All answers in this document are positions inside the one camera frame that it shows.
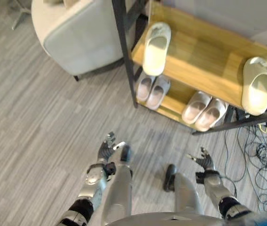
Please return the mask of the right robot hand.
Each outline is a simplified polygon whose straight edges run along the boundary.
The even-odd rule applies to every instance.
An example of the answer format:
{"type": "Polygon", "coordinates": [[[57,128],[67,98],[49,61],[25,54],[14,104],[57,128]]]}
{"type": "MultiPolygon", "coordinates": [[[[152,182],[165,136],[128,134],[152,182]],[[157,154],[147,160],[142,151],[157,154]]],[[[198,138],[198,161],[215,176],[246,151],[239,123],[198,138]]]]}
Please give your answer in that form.
{"type": "Polygon", "coordinates": [[[210,154],[208,153],[208,151],[204,147],[201,147],[201,158],[192,156],[189,153],[186,154],[186,157],[188,159],[191,159],[194,162],[196,162],[204,170],[213,170],[213,171],[215,171],[215,165],[214,165],[213,159],[211,158],[210,154]]]}

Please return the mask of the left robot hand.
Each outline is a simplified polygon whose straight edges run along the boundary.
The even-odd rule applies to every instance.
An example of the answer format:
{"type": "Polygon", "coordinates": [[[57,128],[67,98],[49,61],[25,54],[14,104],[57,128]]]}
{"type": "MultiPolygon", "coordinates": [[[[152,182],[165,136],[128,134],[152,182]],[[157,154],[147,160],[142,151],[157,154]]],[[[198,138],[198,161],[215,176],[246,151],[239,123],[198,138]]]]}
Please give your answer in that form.
{"type": "Polygon", "coordinates": [[[97,161],[107,162],[118,148],[125,145],[125,141],[116,144],[116,136],[114,132],[108,133],[98,151],[97,161]]]}

